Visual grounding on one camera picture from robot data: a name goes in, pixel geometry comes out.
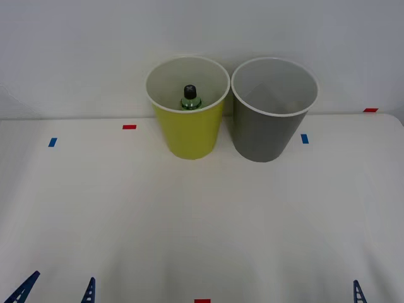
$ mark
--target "white table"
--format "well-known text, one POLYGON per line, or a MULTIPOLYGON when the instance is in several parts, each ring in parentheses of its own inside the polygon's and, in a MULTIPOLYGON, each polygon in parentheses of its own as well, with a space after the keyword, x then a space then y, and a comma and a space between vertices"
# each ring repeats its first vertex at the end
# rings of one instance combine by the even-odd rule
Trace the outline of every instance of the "white table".
POLYGON ((226 123, 196 161, 154 119, 0 123, 0 301, 39 270, 33 303, 80 302, 91 276, 97 303, 351 303, 354 279, 399 303, 403 216, 404 128, 384 114, 307 116, 270 163, 226 123))

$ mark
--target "bottle cap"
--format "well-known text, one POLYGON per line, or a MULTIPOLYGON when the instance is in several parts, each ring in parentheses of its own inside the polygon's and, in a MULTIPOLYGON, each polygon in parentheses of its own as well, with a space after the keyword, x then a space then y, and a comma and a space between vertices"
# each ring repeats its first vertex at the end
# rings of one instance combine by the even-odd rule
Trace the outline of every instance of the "bottle cap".
POLYGON ((196 87, 193 85, 187 85, 184 87, 184 97, 188 100, 196 98, 196 87))

